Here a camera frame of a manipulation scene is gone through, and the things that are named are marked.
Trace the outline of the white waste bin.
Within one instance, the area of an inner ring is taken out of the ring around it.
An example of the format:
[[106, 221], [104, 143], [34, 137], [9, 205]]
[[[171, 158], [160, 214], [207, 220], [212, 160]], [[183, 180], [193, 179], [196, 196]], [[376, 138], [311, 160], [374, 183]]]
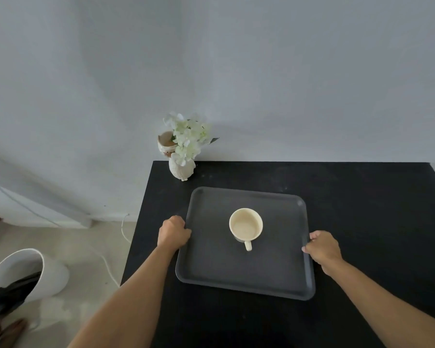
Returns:
[[0, 262], [0, 288], [29, 303], [52, 297], [67, 285], [66, 265], [33, 248], [15, 251]]

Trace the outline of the person's right hand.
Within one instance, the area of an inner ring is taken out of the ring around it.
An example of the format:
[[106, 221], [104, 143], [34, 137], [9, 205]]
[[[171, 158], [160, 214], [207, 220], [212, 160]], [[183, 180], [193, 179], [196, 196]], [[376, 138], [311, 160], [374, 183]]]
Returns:
[[343, 261], [339, 243], [330, 232], [322, 230], [311, 232], [307, 244], [315, 246], [315, 253], [309, 256], [322, 267], [328, 268]]

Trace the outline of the person's right forearm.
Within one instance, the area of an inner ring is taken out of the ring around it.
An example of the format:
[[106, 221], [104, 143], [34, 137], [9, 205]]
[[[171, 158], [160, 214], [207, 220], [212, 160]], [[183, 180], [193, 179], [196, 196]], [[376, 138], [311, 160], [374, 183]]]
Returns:
[[435, 318], [394, 296], [343, 259], [321, 266], [387, 348], [435, 348]]

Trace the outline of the cream ceramic mug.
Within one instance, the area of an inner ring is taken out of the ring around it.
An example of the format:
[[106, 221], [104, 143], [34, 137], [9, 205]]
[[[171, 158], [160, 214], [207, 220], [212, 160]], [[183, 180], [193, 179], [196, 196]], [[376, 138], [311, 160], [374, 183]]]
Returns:
[[234, 238], [244, 244], [246, 251], [252, 251], [251, 242], [262, 234], [263, 221], [255, 210], [241, 208], [232, 213], [229, 228]]

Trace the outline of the white artificial flowers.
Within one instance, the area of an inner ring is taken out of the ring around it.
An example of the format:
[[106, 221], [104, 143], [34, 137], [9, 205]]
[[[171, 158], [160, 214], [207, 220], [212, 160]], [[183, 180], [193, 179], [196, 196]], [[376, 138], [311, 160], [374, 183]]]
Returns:
[[176, 147], [171, 159], [181, 167], [195, 160], [203, 146], [219, 140], [212, 136], [210, 124], [198, 114], [186, 118], [182, 114], [170, 112], [163, 122], [173, 132], [172, 142]]

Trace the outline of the white ceramic vase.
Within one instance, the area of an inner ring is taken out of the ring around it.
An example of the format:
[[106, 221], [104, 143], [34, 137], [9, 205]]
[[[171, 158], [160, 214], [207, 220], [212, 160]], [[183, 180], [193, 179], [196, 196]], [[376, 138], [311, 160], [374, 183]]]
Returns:
[[168, 158], [168, 166], [171, 174], [181, 181], [187, 181], [193, 175], [196, 168], [194, 160], [187, 161], [184, 166], [181, 166], [172, 157]]

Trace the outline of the person's left hand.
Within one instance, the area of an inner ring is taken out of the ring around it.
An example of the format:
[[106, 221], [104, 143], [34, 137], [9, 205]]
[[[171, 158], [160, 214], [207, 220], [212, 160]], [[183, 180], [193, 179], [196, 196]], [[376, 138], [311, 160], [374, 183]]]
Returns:
[[174, 215], [163, 221], [159, 228], [157, 247], [171, 252], [181, 248], [181, 230], [186, 228], [186, 223], [181, 216]]

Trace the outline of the black bin liner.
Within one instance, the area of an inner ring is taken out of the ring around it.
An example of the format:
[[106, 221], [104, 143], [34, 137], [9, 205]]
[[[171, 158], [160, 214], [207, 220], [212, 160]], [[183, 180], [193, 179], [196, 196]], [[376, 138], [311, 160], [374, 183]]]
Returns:
[[41, 277], [37, 271], [22, 279], [16, 280], [6, 287], [0, 287], [0, 317], [3, 318], [21, 306], [33, 291]]

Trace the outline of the grey plastic tray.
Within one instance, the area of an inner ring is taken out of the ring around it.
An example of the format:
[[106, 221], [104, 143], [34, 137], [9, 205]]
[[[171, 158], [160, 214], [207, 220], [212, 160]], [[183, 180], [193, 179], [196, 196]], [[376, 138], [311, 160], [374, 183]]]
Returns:
[[[256, 211], [262, 233], [252, 250], [231, 232], [232, 214]], [[307, 209], [296, 195], [198, 187], [186, 216], [191, 237], [178, 254], [184, 283], [307, 301], [315, 293], [313, 262], [302, 251], [309, 240]]]

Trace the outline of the small cream ceramic pot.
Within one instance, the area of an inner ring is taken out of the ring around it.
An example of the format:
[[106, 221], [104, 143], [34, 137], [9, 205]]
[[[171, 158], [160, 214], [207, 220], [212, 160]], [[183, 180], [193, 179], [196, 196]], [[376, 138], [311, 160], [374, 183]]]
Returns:
[[173, 141], [173, 131], [166, 131], [158, 135], [157, 144], [160, 153], [163, 156], [170, 158], [177, 147], [177, 144]]

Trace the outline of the person's left forearm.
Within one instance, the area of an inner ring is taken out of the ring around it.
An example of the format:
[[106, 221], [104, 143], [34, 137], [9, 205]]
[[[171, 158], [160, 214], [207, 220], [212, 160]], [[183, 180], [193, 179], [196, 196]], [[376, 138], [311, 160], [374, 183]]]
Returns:
[[150, 348], [167, 270], [178, 247], [159, 244], [81, 328], [68, 348]]

